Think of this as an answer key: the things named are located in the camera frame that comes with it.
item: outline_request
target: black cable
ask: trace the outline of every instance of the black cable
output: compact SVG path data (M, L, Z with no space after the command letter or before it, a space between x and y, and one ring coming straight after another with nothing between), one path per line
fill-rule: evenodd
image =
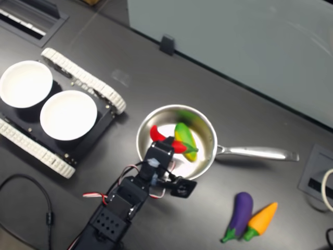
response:
M13 179L17 179L17 178L23 178L26 180L31 181L32 183L34 183L44 194L45 199L47 201L47 207L48 207L48 212L46 213L46 224L48 227L48 234L47 234L47 245L48 245L48 250L51 250L51 227L53 224L53 212L52 212L52 205L51 205L51 200L46 192L46 190L43 188L42 185L39 184L39 182L37 182L34 178L32 178L31 176L28 176L26 174L13 174L12 176L9 176L6 180L4 180L4 182L0 185L0 191L1 189L11 180ZM28 243L26 240L22 239L21 237L19 237L18 235L16 235L15 233L11 232L6 226L4 226L1 222L0 222L0 227L2 227L8 234L10 234L11 236L13 236L14 238L16 238L18 241L22 242L23 244L27 245L28 247L37 250L36 247L32 246L30 243Z
M174 181L176 179L176 176L171 171L169 171L165 166L160 164L159 167L164 169L169 174L169 178L171 181Z
M330 233L330 231L333 231L333 228L327 229L327 231L326 231L326 241L327 241L327 244L329 246L329 249L333 250L333 245L331 243L331 240L329 239L329 233Z

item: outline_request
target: pan handle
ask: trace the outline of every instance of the pan handle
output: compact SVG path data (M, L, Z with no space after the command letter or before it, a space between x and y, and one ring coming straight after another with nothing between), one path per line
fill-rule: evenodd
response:
M218 145L217 154L232 154L259 157L270 160L299 161L297 153L273 147L223 147Z

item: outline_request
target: power outlet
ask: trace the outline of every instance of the power outlet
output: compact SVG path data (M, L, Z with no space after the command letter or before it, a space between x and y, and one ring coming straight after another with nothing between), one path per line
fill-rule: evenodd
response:
M325 173L333 168L333 152L314 145L310 157L305 165L298 188L306 194L323 201L321 185ZM333 175L328 178L326 184L326 195L333 203Z

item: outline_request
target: purple eggplant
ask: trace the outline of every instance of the purple eggplant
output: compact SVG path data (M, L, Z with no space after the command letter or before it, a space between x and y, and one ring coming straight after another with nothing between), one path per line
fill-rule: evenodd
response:
M253 199L251 195L246 192L237 194L235 198L234 214L224 238L221 239L222 243L242 236L252 217L252 210Z

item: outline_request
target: vent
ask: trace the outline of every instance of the vent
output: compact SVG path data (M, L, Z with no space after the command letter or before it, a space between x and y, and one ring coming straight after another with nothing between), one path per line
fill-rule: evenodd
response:
M68 19L55 4L45 0L0 2L0 27L43 47Z

